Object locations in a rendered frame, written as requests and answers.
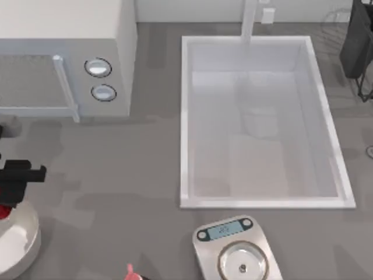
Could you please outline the white sink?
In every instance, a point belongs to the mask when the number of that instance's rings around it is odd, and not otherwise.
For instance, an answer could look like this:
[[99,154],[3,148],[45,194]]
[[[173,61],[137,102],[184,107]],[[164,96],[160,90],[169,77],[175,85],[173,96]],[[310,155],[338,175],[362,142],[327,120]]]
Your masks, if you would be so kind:
[[180,206],[355,208],[308,36],[184,36]]

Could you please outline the pale microwave oven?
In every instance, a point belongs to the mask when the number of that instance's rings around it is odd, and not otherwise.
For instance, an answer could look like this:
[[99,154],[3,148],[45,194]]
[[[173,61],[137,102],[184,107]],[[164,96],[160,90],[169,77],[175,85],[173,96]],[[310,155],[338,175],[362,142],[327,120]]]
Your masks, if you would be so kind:
[[[129,115],[137,39],[134,0],[0,0],[0,55],[62,56],[80,119]],[[107,60],[111,74],[89,75],[93,58]],[[91,95],[101,84],[117,91],[113,101]]]

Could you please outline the small round microwave knob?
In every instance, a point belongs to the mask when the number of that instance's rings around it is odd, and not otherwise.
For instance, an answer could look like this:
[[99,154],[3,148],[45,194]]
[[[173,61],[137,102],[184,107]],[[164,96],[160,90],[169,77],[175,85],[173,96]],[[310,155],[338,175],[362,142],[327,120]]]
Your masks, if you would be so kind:
[[93,86],[90,93],[100,102],[111,102],[117,97],[117,91],[112,86],[106,84]]

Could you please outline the silver kitchen scale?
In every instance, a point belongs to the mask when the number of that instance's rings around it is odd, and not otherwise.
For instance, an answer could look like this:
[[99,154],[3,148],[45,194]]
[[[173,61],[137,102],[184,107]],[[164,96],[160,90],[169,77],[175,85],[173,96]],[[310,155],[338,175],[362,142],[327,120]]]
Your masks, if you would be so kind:
[[204,280],[284,280],[265,232],[249,215],[202,225],[192,243]]

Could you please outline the large round microwave knob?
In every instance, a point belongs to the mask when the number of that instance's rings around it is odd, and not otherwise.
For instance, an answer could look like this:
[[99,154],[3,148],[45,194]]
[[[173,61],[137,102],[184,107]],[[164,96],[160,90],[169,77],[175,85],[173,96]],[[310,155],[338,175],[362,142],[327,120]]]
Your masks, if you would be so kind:
[[104,58],[93,58],[85,61],[84,69],[95,78],[105,78],[112,72],[111,64]]

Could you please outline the pink spray bottle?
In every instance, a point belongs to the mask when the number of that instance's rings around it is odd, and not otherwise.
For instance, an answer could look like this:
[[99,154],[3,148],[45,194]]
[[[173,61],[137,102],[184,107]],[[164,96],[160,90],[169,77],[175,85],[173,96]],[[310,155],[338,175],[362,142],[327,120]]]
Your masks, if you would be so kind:
[[132,264],[127,264],[127,273],[124,280],[150,280],[134,271]]

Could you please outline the microwave oven door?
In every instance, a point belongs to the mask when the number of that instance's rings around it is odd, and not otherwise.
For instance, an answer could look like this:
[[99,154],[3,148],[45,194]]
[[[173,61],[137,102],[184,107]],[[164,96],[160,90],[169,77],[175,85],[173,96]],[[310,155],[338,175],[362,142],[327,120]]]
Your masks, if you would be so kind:
[[72,118],[52,56],[0,55],[0,116]]

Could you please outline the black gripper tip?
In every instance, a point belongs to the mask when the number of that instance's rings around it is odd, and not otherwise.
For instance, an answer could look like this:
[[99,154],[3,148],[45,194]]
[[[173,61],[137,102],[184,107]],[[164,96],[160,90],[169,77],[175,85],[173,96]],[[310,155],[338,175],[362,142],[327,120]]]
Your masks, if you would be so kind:
[[43,183],[47,168],[32,169],[29,160],[6,160],[0,168],[0,206],[16,208],[24,200],[28,183]]

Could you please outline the black stand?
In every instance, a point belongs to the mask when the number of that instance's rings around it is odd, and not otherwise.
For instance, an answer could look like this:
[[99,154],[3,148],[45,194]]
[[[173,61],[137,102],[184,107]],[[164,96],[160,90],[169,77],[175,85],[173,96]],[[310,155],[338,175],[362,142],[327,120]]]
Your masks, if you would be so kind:
[[373,100],[373,87],[369,93],[363,93],[367,69],[373,62],[373,0],[353,0],[339,58],[345,77],[357,84],[357,96],[363,102]]

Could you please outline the white wall socket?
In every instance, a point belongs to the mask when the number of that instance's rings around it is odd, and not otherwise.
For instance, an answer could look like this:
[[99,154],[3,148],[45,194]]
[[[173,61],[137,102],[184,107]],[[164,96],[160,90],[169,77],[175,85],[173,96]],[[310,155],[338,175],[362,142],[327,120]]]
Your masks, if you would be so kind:
[[275,21],[275,8],[263,8],[261,23],[263,25],[271,25]]

